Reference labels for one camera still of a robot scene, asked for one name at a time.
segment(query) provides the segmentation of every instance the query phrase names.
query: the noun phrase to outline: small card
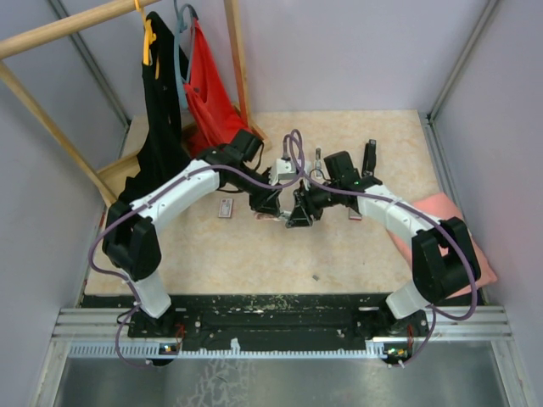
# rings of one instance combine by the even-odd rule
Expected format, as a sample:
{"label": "small card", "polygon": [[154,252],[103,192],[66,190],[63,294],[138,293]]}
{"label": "small card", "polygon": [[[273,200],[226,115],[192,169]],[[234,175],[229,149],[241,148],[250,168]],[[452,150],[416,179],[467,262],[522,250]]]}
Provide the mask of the small card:
{"label": "small card", "polygon": [[221,199],[221,206],[219,207],[219,217],[232,218],[233,206],[234,206],[234,200],[232,198]]}
{"label": "small card", "polygon": [[349,208],[349,219],[350,220],[362,220],[362,215],[356,213],[356,211]]}

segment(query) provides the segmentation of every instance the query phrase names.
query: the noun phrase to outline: black cloth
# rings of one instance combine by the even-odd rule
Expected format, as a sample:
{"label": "black cloth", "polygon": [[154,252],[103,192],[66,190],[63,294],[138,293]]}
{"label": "black cloth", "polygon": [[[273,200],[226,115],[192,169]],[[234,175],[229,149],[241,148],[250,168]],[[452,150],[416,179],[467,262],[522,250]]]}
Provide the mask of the black cloth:
{"label": "black cloth", "polygon": [[[119,200],[129,204],[154,191],[184,170],[191,158],[181,147],[181,115],[173,67],[173,34],[158,14],[151,12],[156,40],[150,46],[151,65],[142,64],[143,88],[149,131],[142,149],[137,154],[140,171],[127,177],[125,190]],[[159,78],[155,79],[159,61]],[[180,49],[182,75],[186,77],[188,59]]]}

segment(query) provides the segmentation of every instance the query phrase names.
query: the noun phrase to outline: pink cloth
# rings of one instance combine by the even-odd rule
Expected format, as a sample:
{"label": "pink cloth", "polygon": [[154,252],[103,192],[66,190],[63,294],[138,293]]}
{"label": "pink cloth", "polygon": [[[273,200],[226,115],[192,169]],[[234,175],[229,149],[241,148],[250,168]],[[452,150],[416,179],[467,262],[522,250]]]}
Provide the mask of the pink cloth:
{"label": "pink cloth", "polygon": [[[449,219],[453,216],[462,219],[462,214],[460,213],[460,210],[442,192],[436,193],[435,195],[432,195],[431,197],[428,197],[421,201],[417,201],[412,205],[415,208],[426,212],[427,214],[437,216],[441,219]],[[401,255],[404,256],[404,259],[406,259],[409,266],[411,266],[411,250],[409,249],[409,247],[394,233],[389,232],[389,235],[390,237],[392,237],[392,240],[394,241],[394,244],[396,245],[398,250],[400,250]],[[496,282],[498,280],[498,277],[496,276],[495,272],[490,268],[489,261],[484,256],[483,251],[479,248],[473,238],[472,243],[473,249],[475,250],[475,255],[477,256],[477,261],[479,262],[479,267],[481,268],[481,278],[477,280],[477,287],[482,287],[492,282]],[[452,294],[451,297],[456,297],[458,295],[463,295],[469,292],[469,287],[464,287],[462,290]]]}

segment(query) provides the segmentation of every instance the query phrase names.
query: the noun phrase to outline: metal floor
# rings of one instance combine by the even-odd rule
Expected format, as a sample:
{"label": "metal floor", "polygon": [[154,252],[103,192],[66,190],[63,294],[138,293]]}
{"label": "metal floor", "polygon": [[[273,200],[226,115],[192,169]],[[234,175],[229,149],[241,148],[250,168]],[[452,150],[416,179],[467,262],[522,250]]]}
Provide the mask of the metal floor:
{"label": "metal floor", "polygon": [[55,406],[508,405],[489,343],[430,343],[412,365],[380,360],[176,360],[138,370],[68,359]]}

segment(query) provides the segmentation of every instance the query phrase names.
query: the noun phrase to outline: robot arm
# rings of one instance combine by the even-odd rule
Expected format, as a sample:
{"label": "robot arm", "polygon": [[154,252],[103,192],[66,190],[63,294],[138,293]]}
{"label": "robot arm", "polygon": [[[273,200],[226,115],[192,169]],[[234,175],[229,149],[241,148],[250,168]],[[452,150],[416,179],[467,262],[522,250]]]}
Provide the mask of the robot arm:
{"label": "robot arm", "polygon": [[[410,204],[395,196],[373,175],[360,177],[346,152],[328,156],[324,162],[331,179],[325,183],[326,186],[334,190],[363,192],[387,200],[348,196],[329,192],[314,185],[310,188],[300,186],[294,193],[295,206],[287,227],[310,226],[313,220],[321,219],[324,208],[342,204],[362,216],[376,220],[405,242],[412,252],[413,280],[391,293],[386,298],[385,304],[382,304],[380,312],[384,315],[386,324],[392,326],[397,320],[429,304],[436,304],[469,285],[466,270],[458,254],[441,233],[421,217],[397,205],[401,203],[413,208]],[[425,215],[440,224],[451,235],[466,256],[473,277],[477,281],[481,271],[464,222],[456,217],[441,220],[432,215]],[[442,254],[440,248],[448,249],[448,252]]]}
{"label": "robot arm", "polygon": [[[152,318],[159,319],[171,307],[171,299],[157,272],[161,259],[157,235],[183,210],[204,195],[229,183],[249,194],[252,210],[276,217],[282,213],[278,202],[280,190],[256,186],[230,171],[204,170],[176,185],[189,173],[210,164],[226,164],[237,168],[262,183],[273,183],[281,179],[277,169],[259,174],[244,165],[261,146],[260,141],[245,133],[238,134],[227,146],[206,150],[181,174],[148,196],[130,205],[117,202],[109,209],[107,225],[134,208],[147,206],[108,234],[104,239],[103,250],[114,265],[126,271],[141,299],[143,310]],[[381,320],[386,326],[392,326],[428,304],[447,298],[468,284],[462,262],[447,241],[427,221],[397,206],[398,202],[407,203],[396,197],[380,180],[373,175],[360,177],[346,152],[328,156],[324,162],[331,178],[331,181],[325,183],[326,186],[336,191],[364,192],[386,197],[391,202],[347,196],[301,182],[299,189],[294,192],[295,206],[286,226],[311,226],[314,220],[321,219],[325,208],[342,204],[363,216],[373,218],[407,243],[413,253],[413,280],[391,293],[380,307]],[[430,218],[440,223],[452,236],[472,266],[475,280],[479,279],[479,264],[465,224],[457,218]],[[448,248],[448,253],[442,255],[440,247]]]}

